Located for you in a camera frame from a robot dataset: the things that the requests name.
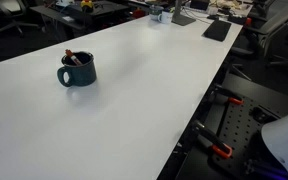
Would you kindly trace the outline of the red and white marker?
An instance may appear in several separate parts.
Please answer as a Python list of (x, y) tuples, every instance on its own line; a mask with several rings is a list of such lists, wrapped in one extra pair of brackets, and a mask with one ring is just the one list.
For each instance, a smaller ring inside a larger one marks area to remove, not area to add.
[(72, 53), (71, 50), (66, 49), (65, 54), (76, 64), (76, 65), (82, 65), (80, 60)]

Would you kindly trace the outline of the lower black orange clamp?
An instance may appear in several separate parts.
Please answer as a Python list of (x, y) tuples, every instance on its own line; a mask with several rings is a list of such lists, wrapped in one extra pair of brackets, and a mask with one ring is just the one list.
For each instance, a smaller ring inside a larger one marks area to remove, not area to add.
[(228, 159), (232, 156), (232, 148), (225, 144), (213, 131), (208, 129), (200, 121), (196, 120), (191, 125), (192, 130), (197, 132), (202, 137), (212, 143), (211, 149), (223, 159)]

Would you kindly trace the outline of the yellow red toy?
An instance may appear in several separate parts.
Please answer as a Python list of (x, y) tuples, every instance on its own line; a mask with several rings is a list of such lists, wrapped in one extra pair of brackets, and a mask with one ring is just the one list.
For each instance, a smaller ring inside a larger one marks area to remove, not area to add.
[(91, 0), (82, 0), (81, 8), (84, 12), (91, 13), (93, 11), (94, 4)]

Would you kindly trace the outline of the black side desk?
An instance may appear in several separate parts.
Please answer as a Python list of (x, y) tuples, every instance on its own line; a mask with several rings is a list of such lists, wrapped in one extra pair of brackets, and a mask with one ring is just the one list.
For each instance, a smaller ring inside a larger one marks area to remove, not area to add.
[(130, 8), (108, 0), (98, 0), (93, 7), (83, 7), (81, 1), (60, 6), (57, 3), (31, 7), (41, 15), (45, 24), (50, 23), (56, 35), (73, 39), (74, 32), (88, 34), (127, 22)]

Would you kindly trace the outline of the left black office chair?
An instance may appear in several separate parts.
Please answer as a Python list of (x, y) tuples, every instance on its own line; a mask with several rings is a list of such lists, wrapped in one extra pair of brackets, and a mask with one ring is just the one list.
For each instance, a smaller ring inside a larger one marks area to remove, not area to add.
[(24, 17), (27, 14), (28, 9), (29, 5), (26, 0), (0, 0), (0, 23), (7, 21), (5, 26), (0, 27), (0, 33), (16, 28), (19, 35), (23, 37), (22, 26), (39, 28), (38, 24), (19, 21), (20, 17)]

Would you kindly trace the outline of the black orange clamp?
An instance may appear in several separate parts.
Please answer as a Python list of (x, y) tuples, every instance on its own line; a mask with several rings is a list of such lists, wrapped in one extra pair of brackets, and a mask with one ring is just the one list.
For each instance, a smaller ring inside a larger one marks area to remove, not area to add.
[(223, 159), (228, 159), (232, 156), (232, 148), (225, 144), (213, 131), (208, 129), (200, 121), (196, 120), (191, 125), (192, 130), (197, 132), (202, 137), (212, 143), (211, 149)]
[(223, 96), (226, 96), (229, 102), (234, 103), (236, 105), (242, 105), (244, 103), (243, 98), (240, 97), (237, 93), (229, 89), (223, 88), (219, 84), (215, 84), (213, 86), (213, 92), (215, 94), (221, 94)]

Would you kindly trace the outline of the right grey office chair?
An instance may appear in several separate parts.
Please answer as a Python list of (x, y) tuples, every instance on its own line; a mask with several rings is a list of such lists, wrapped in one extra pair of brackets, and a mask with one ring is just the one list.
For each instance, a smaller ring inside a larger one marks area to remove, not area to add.
[(288, 5), (266, 21), (260, 28), (244, 26), (230, 52), (241, 56), (266, 58), (273, 36), (288, 22)]

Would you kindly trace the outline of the black mouse pad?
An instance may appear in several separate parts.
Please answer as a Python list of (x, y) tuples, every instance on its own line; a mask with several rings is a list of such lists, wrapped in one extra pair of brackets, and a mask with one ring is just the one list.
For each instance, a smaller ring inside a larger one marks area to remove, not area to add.
[(211, 25), (206, 29), (203, 35), (207, 38), (224, 41), (230, 30), (231, 24), (221, 20), (215, 20)]

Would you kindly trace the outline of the upper black orange clamp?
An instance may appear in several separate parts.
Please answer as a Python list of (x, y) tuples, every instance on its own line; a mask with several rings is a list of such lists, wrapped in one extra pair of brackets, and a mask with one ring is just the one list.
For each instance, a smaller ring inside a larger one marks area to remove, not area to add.
[(243, 98), (240, 97), (237, 93), (229, 89), (223, 88), (219, 84), (215, 84), (213, 86), (213, 92), (215, 94), (221, 94), (223, 96), (226, 96), (229, 102), (234, 103), (236, 105), (242, 105), (244, 103)]

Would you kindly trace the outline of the grey-green bowl mug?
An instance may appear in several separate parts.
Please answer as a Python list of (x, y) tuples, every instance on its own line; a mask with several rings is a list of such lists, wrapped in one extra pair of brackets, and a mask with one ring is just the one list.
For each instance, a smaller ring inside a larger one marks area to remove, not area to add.
[(150, 6), (150, 11), (149, 11), (149, 16), (152, 20), (157, 21), (158, 16), (162, 13), (163, 7), (162, 6), (155, 6), (151, 5)]

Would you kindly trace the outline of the white mug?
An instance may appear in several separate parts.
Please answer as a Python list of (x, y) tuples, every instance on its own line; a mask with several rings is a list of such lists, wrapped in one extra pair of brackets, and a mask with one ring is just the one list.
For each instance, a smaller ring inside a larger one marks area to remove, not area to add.
[(163, 11), (158, 15), (158, 21), (162, 24), (170, 24), (172, 22), (172, 17), (172, 13)]

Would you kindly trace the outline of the grey monitor stand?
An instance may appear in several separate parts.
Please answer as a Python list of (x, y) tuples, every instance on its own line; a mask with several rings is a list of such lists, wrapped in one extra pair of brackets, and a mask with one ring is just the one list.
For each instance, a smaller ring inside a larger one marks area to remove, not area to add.
[(181, 8), (182, 0), (175, 0), (175, 9), (172, 17), (172, 22), (181, 26), (186, 26), (195, 22), (195, 19), (182, 15)]

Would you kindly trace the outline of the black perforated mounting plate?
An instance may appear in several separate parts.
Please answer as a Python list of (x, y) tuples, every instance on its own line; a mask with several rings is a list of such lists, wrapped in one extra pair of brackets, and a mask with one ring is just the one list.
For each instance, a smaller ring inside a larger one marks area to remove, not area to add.
[(243, 96), (242, 103), (226, 103), (217, 131), (219, 138), (231, 149), (228, 158), (214, 154), (213, 163), (237, 180), (283, 179), (286, 174), (264, 147), (260, 136), (263, 118), (255, 115), (263, 111), (254, 100)]

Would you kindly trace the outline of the dark green ceramic mug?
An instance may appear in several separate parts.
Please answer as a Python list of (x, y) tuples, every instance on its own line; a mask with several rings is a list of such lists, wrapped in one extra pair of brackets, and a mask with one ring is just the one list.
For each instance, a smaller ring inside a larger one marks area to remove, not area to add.
[(65, 87), (88, 86), (96, 81), (97, 75), (94, 65), (94, 56), (89, 52), (74, 52), (74, 55), (81, 62), (76, 65), (67, 55), (63, 56), (63, 66), (57, 70), (57, 78)]

